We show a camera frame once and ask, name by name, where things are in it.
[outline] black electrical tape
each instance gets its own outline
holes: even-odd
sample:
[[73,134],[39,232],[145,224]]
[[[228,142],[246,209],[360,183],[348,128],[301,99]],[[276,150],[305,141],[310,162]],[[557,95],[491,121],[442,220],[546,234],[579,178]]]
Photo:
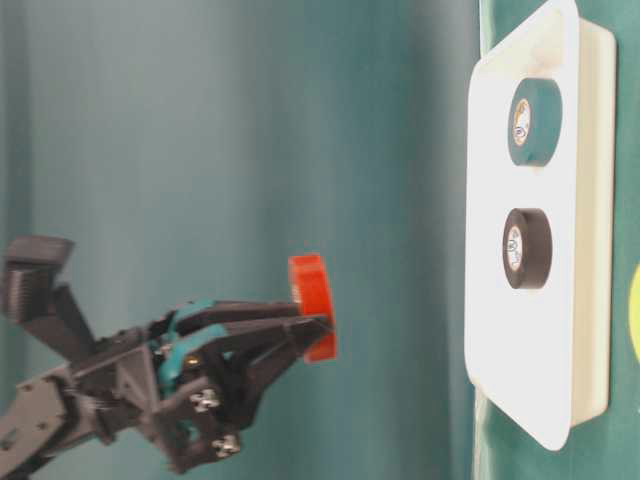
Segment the black electrical tape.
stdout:
[[502,263],[513,288],[541,288],[551,269],[551,228],[537,208],[514,208],[502,235]]

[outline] bolt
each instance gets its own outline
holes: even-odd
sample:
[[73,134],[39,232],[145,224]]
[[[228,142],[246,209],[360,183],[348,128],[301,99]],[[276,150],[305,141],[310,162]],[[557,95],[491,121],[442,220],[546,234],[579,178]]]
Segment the bolt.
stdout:
[[186,360],[185,363],[187,364],[187,366],[189,367],[195,367],[197,365],[200,364],[200,360],[198,359],[198,357],[196,357],[195,355],[189,355]]
[[154,353],[156,355],[162,355],[163,357],[166,358],[171,353],[171,347],[172,347],[172,345],[170,343],[166,343],[166,344],[162,345],[161,347],[159,347]]
[[201,392],[194,393],[189,397],[189,400],[193,403],[193,408],[197,413],[203,413],[220,406],[220,399],[212,388],[205,388]]
[[225,435],[211,442],[218,458],[227,458],[240,451],[240,443],[235,435]]

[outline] teal backdrop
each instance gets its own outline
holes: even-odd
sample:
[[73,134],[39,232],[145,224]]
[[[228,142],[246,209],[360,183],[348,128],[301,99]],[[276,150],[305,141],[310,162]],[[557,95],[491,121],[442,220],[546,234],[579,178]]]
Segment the teal backdrop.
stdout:
[[[0,240],[73,239],[99,336],[287,299],[326,257],[340,358],[297,365],[210,479],[467,479],[467,0],[0,2]],[[0,397],[60,362],[0,324]],[[37,479],[169,479],[136,432]]]

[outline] green tape roll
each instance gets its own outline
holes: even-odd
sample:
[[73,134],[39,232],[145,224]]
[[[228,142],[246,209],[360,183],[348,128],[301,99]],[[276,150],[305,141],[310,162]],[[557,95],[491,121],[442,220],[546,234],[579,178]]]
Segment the green tape roll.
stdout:
[[509,154],[516,165],[542,167],[558,145],[562,97],[558,84],[545,78],[520,82],[509,111]]

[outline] red electrical tape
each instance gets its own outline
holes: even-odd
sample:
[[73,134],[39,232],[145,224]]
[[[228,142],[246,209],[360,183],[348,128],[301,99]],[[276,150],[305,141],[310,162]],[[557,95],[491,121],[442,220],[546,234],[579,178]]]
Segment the red electrical tape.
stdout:
[[289,258],[289,281],[294,302],[300,305],[302,315],[324,314],[333,332],[316,342],[305,354],[307,363],[336,358],[338,338],[331,303],[329,276],[323,258],[318,254]]

